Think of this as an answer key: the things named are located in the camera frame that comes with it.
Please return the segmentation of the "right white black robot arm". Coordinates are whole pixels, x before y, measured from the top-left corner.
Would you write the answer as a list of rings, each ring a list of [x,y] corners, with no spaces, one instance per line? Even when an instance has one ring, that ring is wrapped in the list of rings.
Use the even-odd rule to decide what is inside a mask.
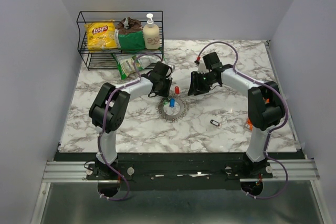
[[[189,96],[210,92],[214,84],[229,86],[247,98],[248,118],[253,126],[246,156],[249,159],[241,165],[242,173],[249,178],[260,172],[259,162],[266,159],[270,135],[280,128],[282,118],[288,118],[288,109],[276,82],[258,81],[239,72],[235,65],[223,65],[217,53],[203,57],[205,71],[191,72]]]

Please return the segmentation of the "orange packet near arm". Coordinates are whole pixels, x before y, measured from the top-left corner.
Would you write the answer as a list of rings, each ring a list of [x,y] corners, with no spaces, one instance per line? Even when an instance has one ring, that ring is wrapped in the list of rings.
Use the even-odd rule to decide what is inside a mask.
[[[253,125],[252,125],[252,123],[251,123],[251,121],[250,121],[249,118],[247,118],[247,121],[246,121],[246,127],[247,127],[250,131],[253,130]]]

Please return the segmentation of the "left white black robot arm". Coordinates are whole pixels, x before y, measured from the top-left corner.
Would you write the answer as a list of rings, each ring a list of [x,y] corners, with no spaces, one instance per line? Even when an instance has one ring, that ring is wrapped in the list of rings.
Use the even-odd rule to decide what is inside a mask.
[[[170,95],[173,70],[173,67],[159,61],[152,70],[141,74],[134,81],[119,86],[107,82],[100,88],[89,109],[89,117],[99,130],[96,157],[101,162],[98,173],[104,179],[112,179],[116,175],[116,166],[113,164],[118,157],[116,134],[129,102],[145,95],[167,98]]]

